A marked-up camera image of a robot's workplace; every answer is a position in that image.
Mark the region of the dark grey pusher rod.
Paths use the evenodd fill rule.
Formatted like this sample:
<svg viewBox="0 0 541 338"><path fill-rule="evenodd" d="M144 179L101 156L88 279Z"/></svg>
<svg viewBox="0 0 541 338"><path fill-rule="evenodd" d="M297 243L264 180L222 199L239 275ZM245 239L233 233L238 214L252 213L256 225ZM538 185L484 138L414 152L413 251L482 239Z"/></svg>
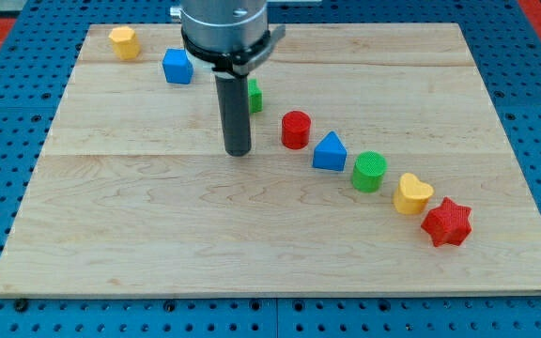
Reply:
<svg viewBox="0 0 541 338"><path fill-rule="evenodd" d="M251 150L248 81L246 77L215 77L224 149L233 157Z"/></svg>

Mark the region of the black clamp mount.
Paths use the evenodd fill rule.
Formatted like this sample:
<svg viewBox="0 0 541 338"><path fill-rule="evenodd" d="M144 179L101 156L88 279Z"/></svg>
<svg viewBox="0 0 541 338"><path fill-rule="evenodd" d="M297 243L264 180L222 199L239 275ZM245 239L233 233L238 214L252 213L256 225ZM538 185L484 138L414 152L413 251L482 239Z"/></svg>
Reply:
<svg viewBox="0 0 541 338"><path fill-rule="evenodd" d="M192 63L215 73L225 73L228 77L245 77L265 63L273 53L278 42L286 36L284 24L267 30L253 45L235 52L213 52L195 45L181 30L183 45Z"/></svg>

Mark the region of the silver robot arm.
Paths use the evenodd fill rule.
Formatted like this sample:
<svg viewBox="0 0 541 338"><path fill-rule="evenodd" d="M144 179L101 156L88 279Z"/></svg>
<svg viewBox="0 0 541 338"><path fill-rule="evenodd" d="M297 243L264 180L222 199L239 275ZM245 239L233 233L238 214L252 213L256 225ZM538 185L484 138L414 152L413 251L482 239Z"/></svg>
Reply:
<svg viewBox="0 0 541 338"><path fill-rule="evenodd" d="M215 77L225 152L246 155L252 147L248 76L269 59L286 28L270 28L266 0L182 0L169 14L181 25L187 55Z"/></svg>

